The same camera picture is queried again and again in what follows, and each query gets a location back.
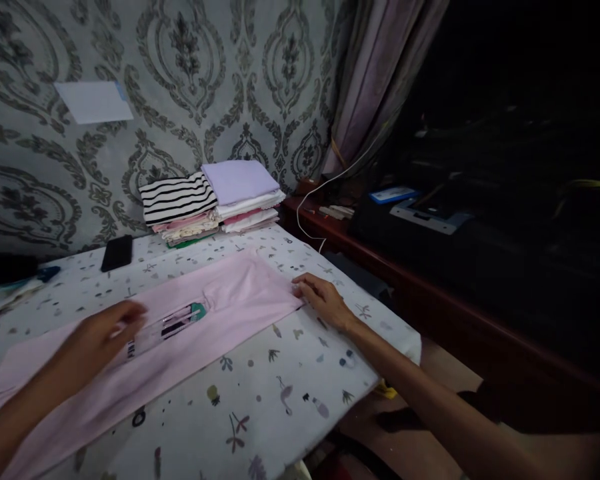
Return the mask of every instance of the hand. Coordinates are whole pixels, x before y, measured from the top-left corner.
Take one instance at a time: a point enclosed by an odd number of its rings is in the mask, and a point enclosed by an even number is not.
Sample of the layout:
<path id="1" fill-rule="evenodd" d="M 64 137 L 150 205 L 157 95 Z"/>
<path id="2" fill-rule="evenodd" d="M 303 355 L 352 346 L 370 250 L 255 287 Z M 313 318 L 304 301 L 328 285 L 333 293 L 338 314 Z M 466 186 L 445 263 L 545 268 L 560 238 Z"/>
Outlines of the hand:
<path id="1" fill-rule="evenodd" d="M 54 400 L 64 402 L 87 386 L 138 333 L 144 312 L 144 306 L 124 300 L 84 319 L 32 381 L 49 385 Z"/>
<path id="2" fill-rule="evenodd" d="M 331 282 L 310 273 L 303 273 L 291 282 L 298 285 L 293 294 L 298 298 L 304 296 L 318 312 L 318 316 L 332 327 L 347 333 L 360 324 L 360 320 L 345 305 Z"/>

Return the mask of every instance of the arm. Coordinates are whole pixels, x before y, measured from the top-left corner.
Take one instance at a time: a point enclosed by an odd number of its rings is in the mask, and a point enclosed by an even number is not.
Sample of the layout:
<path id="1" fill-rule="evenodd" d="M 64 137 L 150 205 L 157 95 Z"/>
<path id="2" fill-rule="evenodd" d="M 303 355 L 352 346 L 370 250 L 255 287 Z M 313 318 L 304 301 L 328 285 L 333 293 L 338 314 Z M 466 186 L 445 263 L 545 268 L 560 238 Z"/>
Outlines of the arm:
<path id="1" fill-rule="evenodd" d="M 142 328 L 144 307 L 120 302 L 86 318 L 54 356 L 0 408 L 0 475 L 50 412 L 78 393 Z"/>
<path id="2" fill-rule="evenodd" d="M 330 282 L 310 273 L 293 280 L 320 317 L 346 334 L 386 378 L 471 480 L 550 478 L 534 459 L 454 392 L 359 320 Z"/>

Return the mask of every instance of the wall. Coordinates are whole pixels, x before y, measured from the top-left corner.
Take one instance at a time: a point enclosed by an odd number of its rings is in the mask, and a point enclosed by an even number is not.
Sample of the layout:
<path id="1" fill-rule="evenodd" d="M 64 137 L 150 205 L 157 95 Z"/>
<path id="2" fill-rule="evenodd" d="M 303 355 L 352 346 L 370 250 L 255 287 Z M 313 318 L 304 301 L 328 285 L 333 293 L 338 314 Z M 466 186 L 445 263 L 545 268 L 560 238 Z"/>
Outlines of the wall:
<path id="1" fill-rule="evenodd" d="M 347 0 L 0 0 L 0 251 L 147 232 L 138 186 L 257 159 L 293 190 L 324 158 Z M 53 82 L 117 80 L 132 121 L 77 125 Z"/>

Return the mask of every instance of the white cable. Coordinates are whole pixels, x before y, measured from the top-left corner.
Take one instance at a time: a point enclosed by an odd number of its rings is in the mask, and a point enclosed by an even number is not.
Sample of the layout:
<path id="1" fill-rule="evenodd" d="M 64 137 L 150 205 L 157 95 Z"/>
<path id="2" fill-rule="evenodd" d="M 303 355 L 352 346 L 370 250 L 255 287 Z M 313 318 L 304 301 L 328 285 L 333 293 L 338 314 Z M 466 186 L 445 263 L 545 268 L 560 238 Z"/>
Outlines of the white cable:
<path id="1" fill-rule="evenodd" d="M 356 159 L 355 162 L 353 162 L 349 168 L 347 168 L 346 170 L 340 172 L 338 175 L 336 175 L 334 178 L 327 180 L 326 182 L 324 182 L 322 185 L 320 185 L 319 187 L 311 190 L 308 194 L 305 195 L 305 197 L 302 199 L 302 202 L 300 202 L 300 205 L 298 205 L 298 208 L 296 208 L 295 210 L 295 218 L 298 222 L 298 227 L 300 228 L 300 230 L 302 230 L 302 233 L 304 233 L 306 236 L 308 236 L 310 239 L 312 240 L 322 240 L 322 243 L 320 244 L 320 248 L 318 248 L 318 253 L 322 252 L 322 247 L 324 246 L 325 242 L 327 241 L 326 238 L 322 238 L 322 237 L 312 237 L 310 236 L 310 234 L 308 234 L 307 232 L 305 232 L 304 228 L 302 228 L 300 226 L 300 209 L 302 208 L 302 204 L 305 202 L 305 200 L 307 199 L 308 196 L 310 196 L 310 194 L 312 194 L 315 191 L 320 190 L 322 187 L 324 187 L 326 184 L 328 184 L 330 181 L 334 181 L 336 180 L 336 178 L 344 175 L 346 172 L 348 172 L 349 170 L 351 170 L 356 163 L 358 163 L 360 160 L 362 160 L 362 158 L 364 158 L 364 156 L 369 152 L 369 150 L 371 150 L 372 146 L 374 146 L 375 141 L 378 140 L 378 138 L 380 138 L 380 134 L 382 133 L 382 130 L 384 130 L 384 128 L 380 129 L 380 131 L 378 132 L 378 134 L 375 136 L 375 138 L 373 139 L 373 141 L 371 142 L 371 144 L 368 146 L 368 148 L 362 152 L 362 154 L 360 154 L 360 156 Z"/>

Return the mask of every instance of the charging cable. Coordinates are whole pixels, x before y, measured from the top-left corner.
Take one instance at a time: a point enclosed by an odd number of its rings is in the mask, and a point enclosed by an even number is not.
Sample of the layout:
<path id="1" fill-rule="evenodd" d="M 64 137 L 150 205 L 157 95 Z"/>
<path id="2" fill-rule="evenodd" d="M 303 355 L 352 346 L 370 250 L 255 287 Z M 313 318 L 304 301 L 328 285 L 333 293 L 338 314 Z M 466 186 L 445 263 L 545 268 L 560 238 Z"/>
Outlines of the charging cable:
<path id="1" fill-rule="evenodd" d="M 404 101 L 393 112 L 395 113 L 396 111 L 400 110 L 400 108 L 402 108 L 403 104 L 404 104 Z M 358 158 L 349 166 L 349 168 L 347 168 L 346 170 L 343 170 L 338 175 L 336 175 L 334 178 L 327 180 L 326 182 L 324 182 L 319 187 L 316 187 L 313 190 L 311 190 L 308 194 L 305 195 L 305 197 L 302 199 L 302 202 L 300 202 L 300 205 L 298 205 L 298 208 L 295 210 L 295 219 L 297 220 L 298 227 L 300 228 L 300 230 L 302 230 L 302 233 L 304 233 L 306 236 L 308 236 L 312 240 L 322 240 L 322 243 L 320 244 L 320 248 L 318 248 L 318 253 L 322 252 L 322 247 L 324 246 L 324 244 L 327 241 L 327 239 L 326 238 L 322 238 L 322 237 L 312 237 L 312 236 L 310 236 L 310 234 L 308 234 L 304 230 L 304 228 L 302 228 L 302 226 L 300 226 L 300 214 L 299 214 L 299 212 L 300 212 L 300 209 L 302 208 L 302 204 L 305 202 L 305 200 L 307 199 L 307 197 L 310 196 L 310 194 L 312 194 L 313 192 L 316 192 L 316 191 L 320 190 L 322 187 L 324 187 L 329 182 L 332 182 L 332 181 L 336 180 L 337 178 L 341 177 L 346 172 L 348 172 L 349 170 L 351 170 L 352 168 L 354 168 L 354 166 L 356 166 L 356 164 L 360 160 L 362 160 L 364 158 L 364 156 L 369 152 L 369 150 L 371 150 L 371 148 L 375 145 L 376 140 L 378 140 L 378 138 L 380 138 L 380 134 L 383 132 L 383 130 L 385 129 L 385 127 L 388 125 L 388 123 L 389 123 L 388 120 L 386 122 L 384 122 L 384 124 L 382 125 L 382 128 L 380 129 L 380 131 L 378 132 L 378 134 L 375 136 L 375 138 L 373 139 L 373 141 L 371 142 L 371 144 L 367 147 L 366 150 L 364 150 L 364 152 L 362 152 L 360 154 L 360 156 L 358 156 Z"/>

